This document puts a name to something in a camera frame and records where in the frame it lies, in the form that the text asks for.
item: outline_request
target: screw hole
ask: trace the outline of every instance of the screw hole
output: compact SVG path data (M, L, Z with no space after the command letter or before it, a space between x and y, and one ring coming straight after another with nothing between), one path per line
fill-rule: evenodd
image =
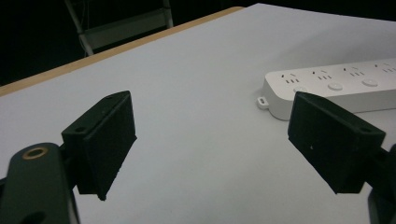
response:
M46 219L46 215L43 212L36 212L25 217L21 224L40 224L44 219Z
M35 147L23 153L22 158L27 161L34 160L44 156L48 151L45 147Z

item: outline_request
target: power outlet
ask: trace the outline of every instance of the power outlet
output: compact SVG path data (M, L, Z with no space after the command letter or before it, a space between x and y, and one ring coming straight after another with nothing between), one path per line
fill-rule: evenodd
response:
M396 58L270 72L257 105L289 120L297 91L328 98L352 113L396 108Z

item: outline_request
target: black 3d-printed part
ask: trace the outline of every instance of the black 3d-printed part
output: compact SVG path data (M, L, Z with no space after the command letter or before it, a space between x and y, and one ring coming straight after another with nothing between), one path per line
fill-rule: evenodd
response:
M289 140L335 193L359 193L367 157L381 147L385 133L331 101L297 92Z
M136 140L131 94L109 95L63 132L78 191L105 200L117 172Z
M12 157L0 207L2 224L79 223L58 146L37 144Z

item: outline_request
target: table surface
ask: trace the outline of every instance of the table surface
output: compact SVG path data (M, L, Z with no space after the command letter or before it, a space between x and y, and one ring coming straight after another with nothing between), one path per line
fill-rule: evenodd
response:
M44 73L41 73L41 74L37 74L35 76L28 77L28 78L25 78L23 80L19 80L17 82L8 84L8 85L3 86L3 87L0 86L0 96L7 95L7 94L9 94L11 92L19 91L19 90L22 90L24 88L33 86L33 85L35 85L37 83L40 83L40 82L43 82L43 81L47 81L47 80L49 80L51 78L55 78L55 77L64 75L66 73L72 72L74 70L77 70L77 69L79 69L81 67L84 67L84 66L87 66L89 64L100 62L100 61L102 61L102 60L104 60L106 58L112 57L112 56L117 55L119 53L122 53L122 52L124 52L126 50L134 49L134 48L137 48L139 46L145 45L145 44L147 44L149 42L155 41L155 40L157 40L159 38L163 38L163 37L166 37L166 36L169 36L169 35L173 35L173 34L175 34L177 32L180 32L180 31L183 31L183 30L186 30L186 29L190 29L193 26L202 24L204 22L212 21L212 20L214 20L216 18L228 15L228 14L233 13L233 12L235 12L237 10L240 10L240 9L242 9L242 7L230 7L230 8L227 8L225 10L222 10L220 12L217 12L217 13L202 17L200 19L197 19L197 20L194 20L194 21L189 21L189 22L186 22L186 23L181 24L179 26L175 26L175 27L172 27L170 29L161 31L161 32L156 33L154 35L149 35L149 36L137 39L135 41L129 42L127 44L115 47L113 49L109 49L109 50L94 54L91 57L84 58L84 59L78 60L78 61L73 62L73 63L65 64L65 65L57 67L55 69L51 69L51 70L49 70L47 72L44 72Z
M82 223L369 223L370 187L334 195L255 101L270 71L395 57L395 22L247 7L0 97L0 176L128 90L137 140L104 203L76 192ZM396 110L358 115L389 149Z

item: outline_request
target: black floor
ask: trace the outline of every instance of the black floor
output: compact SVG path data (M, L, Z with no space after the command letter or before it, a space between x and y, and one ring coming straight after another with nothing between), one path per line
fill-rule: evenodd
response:
M150 11L162 0L152 2L131 0L73 0L84 28L100 25ZM396 21L390 1L286 1L286 0L170 0L174 24L201 18L232 6L248 7L255 3L293 7L318 12ZM64 1L6 0L0 7L0 85L17 81L52 68L82 59L85 55L76 27ZM99 49L122 44L127 39Z

